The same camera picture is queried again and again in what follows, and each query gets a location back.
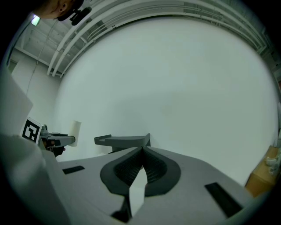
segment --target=hair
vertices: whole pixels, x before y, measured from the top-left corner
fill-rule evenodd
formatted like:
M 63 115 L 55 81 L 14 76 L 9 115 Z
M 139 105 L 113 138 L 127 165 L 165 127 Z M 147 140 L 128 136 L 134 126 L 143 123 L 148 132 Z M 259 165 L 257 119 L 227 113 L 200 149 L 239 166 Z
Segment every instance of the hair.
M 84 0 L 72 0 L 72 1 L 74 1 L 73 5 L 72 5 L 72 8 L 69 9 L 69 10 L 66 12 L 66 14 L 64 14 L 64 15 L 62 15 L 62 16 L 59 16 L 59 17 L 57 18 L 59 21 L 64 21 L 64 20 L 66 20 L 68 17 L 70 17 L 73 13 L 75 13 L 76 10 L 78 10 L 78 9 L 82 6 L 82 4 L 83 4 L 83 2 L 84 2 Z

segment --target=gray bracket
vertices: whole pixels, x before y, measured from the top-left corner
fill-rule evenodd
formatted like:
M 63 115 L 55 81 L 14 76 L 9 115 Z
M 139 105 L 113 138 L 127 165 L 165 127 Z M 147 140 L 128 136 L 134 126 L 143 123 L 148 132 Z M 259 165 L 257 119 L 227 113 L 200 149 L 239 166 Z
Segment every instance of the gray bracket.
M 113 137 L 110 135 L 94 138 L 96 145 L 111 146 L 113 152 L 132 147 L 150 146 L 150 134 L 145 136 Z

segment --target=black ridged insert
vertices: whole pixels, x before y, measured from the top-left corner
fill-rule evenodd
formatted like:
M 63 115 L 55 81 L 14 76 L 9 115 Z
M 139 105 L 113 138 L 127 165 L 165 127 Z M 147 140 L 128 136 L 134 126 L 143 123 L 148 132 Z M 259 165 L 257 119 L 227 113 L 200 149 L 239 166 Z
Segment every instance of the black ridged insert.
M 167 165 L 161 159 L 155 157 L 148 151 L 144 151 L 144 169 L 148 183 L 153 183 L 163 177 L 167 172 Z
M 104 165 L 101 169 L 102 182 L 111 193 L 125 196 L 121 209 L 112 214 L 112 217 L 120 221 L 128 222 L 132 217 L 129 188 L 142 166 L 148 178 L 145 196 L 164 195 L 180 179 L 179 165 L 149 147 L 138 147 Z
M 132 155 L 130 158 L 124 160 L 123 162 L 117 164 L 114 167 L 114 173 L 115 175 L 123 181 L 125 184 L 127 184 L 129 187 L 132 185 L 133 181 L 137 177 L 137 174 L 140 171 L 141 168 L 141 162 L 142 162 L 142 151 L 137 151 L 134 155 Z

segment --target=white wall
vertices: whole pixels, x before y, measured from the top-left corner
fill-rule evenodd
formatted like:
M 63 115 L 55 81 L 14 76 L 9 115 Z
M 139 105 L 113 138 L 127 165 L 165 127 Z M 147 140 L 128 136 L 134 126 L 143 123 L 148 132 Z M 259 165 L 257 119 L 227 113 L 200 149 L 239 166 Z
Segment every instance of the white wall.
M 36 60 L 16 49 L 13 50 L 11 59 L 17 62 L 12 72 L 12 77 L 23 92 L 27 93 L 27 97 L 33 103 L 29 117 L 41 124 L 47 124 L 48 130 L 55 132 L 53 130 L 54 106 L 61 79 L 59 77 L 48 76 L 47 66 L 39 62 L 27 92 Z
M 243 41 L 205 23 L 153 19 L 96 43 L 65 75 L 59 131 L 82 122 L 58 160 L 107 153 L 94 137 L 151 134 L 151 145 L 202 159 L 240 184 L 277 138 L 277 93 Z

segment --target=cardboard box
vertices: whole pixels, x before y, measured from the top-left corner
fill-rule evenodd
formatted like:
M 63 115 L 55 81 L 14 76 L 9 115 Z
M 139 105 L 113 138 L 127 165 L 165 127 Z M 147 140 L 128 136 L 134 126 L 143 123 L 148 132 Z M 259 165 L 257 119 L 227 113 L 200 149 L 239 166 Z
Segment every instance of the cardboard box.
M 270 146 L 267 153 L 251 173 L 245 188 L 254 196 L 271 190 L 277 181 L 279 172 L 275 175 L 269 173 L 269 166 L 266 165 L 266 158 L 275 158 L 278 153 L 278 148 Z

